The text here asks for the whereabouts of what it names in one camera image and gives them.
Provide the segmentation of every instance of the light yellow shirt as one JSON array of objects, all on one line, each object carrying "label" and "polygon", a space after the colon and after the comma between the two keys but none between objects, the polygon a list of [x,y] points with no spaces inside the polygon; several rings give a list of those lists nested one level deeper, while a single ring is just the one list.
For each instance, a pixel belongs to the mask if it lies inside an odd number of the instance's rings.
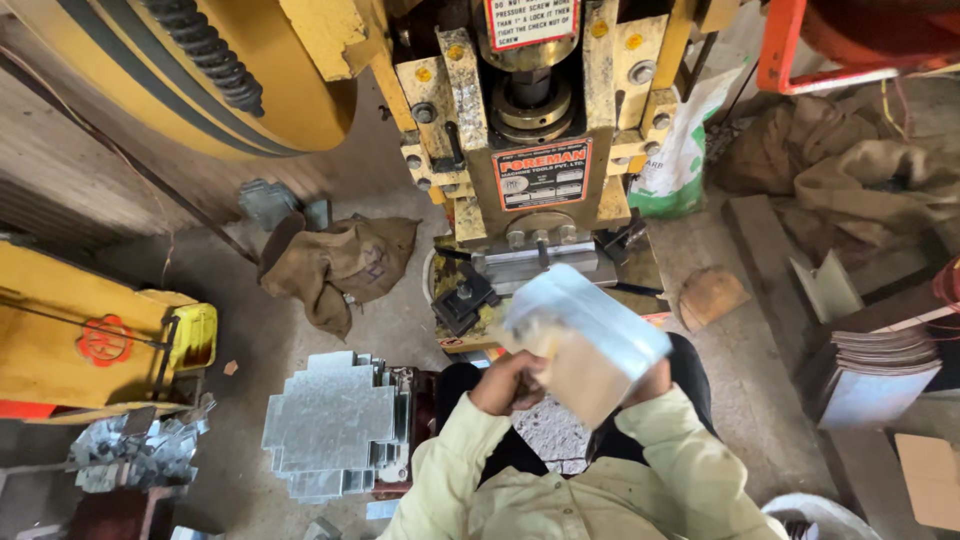
[{"label": "light yellow shirt", "polygon": [[650,467],[601,457],[570,480],[507,467],[477,489],[511,423],[465,393],[440,435],[414,452],[413,487],[380,538],[786,539],[743,492],[743,463],[709,434],[679,387],[624,409],[615,422],[643,445]]}]

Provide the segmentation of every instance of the corrugated metal wall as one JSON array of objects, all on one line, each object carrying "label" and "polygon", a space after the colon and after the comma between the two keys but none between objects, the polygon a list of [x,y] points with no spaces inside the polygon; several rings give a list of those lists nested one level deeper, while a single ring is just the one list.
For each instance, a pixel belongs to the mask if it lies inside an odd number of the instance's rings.
[{"label": "corrugated metal wall", "polygon": [[[284,181],[301,199],[334,201],[412,188],[393,120],[370,72],[359,79],[350,135],[332,151],[282,160],[225,161],[150,130],[60,63],[18,20],[0,15],[0,42],[28,61],[80,114],[151,167],[214,220],[237,219],[237,190],[254,178]],[[42,239],[100,247],[141,234],[196,226],[173,201],[0,71],[0,221]]]}]

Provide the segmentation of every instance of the hex bolt head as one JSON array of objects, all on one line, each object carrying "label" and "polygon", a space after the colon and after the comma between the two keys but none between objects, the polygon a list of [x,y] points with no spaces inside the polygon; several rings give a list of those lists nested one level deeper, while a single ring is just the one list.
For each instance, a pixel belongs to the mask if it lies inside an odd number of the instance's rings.
[{"label": "hex bolt head", "polygon": [[510,249],[518,250],[527,242],[527,235],[523,231],[510,231],[507,233],[507,242],[510,243]]},{"label": "hex bolt head", "polygon": [[577,228],[573,225],[560,226],[560,243],[564,246],[577,241]]},{"label": "hex bolt head", "polygon": [[466,300],[473,296],[473,289],[467,285],[467,282],[457,282],[457,298]]},{"label": "hex bolt head", "polygon": [[670,113],[661,112],[660,114],[654,116],[654,128],[658,130],[665,130],[670,127]]},{"label": "hex bolt head", "polygon": [[630,68],[627,80],[634,85],[646,85],[657,73],[657,63],[650,60],[639,61]]},{"label": "hex bolt head", "polygon": [[414,105],[410,112],[414,115],[414,120],[421,124],[429,124],[437,119],[437,109],[432,103],[421,102]]}]

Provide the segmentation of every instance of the red logo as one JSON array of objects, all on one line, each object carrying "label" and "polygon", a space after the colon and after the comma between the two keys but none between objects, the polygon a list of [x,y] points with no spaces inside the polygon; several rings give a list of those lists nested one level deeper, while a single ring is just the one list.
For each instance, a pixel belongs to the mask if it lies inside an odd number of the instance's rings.
[{"label": "red logo", "polygon": [[120,317],[107,315],[103,319],[90,319],[86,324],[83,334],[77,340],[77,352],[80,356],[88,358],[97,367],[109,367],[113,362],[122,362],[130,357],[133,341],[115,335],[120,333],[127,337],[133,336],[133,332],[124,326]]}]

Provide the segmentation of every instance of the shirt sleeve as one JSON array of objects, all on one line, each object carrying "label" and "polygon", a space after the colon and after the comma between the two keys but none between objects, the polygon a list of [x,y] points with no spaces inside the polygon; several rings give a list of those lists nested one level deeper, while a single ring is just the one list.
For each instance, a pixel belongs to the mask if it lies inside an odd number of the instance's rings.
[{"label": "shirt sleeve", "polygon": [[509,417],[478,409],[465,392],[440,435],[414,452],[413,487],[380,538],[467,538],[468,509],[480,474],[510,425]]},{"label": "shirt sleeve", "polygon": [[679,386],[614,421],[643,445],[643,457],[682,508],[684,530],[674,532],[690,540],[786,539],[780,523],[744,493],[746,467],[704,428]]}]

